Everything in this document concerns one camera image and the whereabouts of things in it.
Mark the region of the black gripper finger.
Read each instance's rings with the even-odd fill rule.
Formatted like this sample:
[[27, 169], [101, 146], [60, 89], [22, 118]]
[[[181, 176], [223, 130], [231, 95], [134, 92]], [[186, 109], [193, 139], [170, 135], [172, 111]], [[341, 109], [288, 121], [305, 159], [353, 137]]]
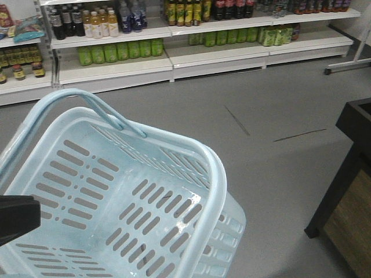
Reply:
[[1, 195], [1, 246], [40, 225], [41, 205], [33, 196]]

